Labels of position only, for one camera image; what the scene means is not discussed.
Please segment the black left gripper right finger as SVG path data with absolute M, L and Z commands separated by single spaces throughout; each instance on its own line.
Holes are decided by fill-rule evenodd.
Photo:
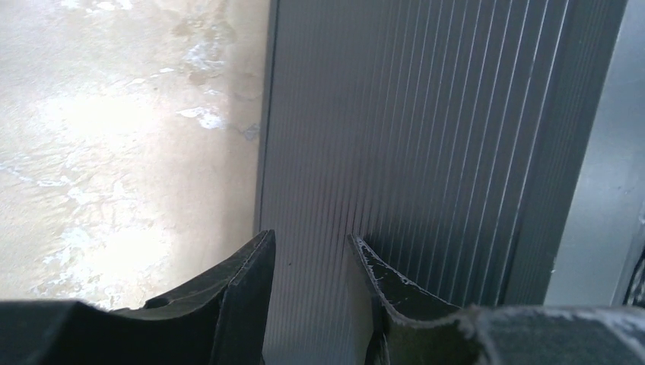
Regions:
M 455 306 L 348 237 L 356 364 L 642 364 L 633 306 Z

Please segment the black poker set case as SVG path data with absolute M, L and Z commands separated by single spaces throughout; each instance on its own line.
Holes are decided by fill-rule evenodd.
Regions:
M 355 362 L 349 235 L 450 303 L 543 303 L 627 6 L 273 1 L 265 362 Z

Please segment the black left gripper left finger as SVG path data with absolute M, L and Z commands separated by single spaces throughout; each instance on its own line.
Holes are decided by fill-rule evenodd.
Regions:
M 1 304 L 3 364 L 259 364 L 276 242 L 262 231 L 228 259 L 138 309 L 77 300 Z

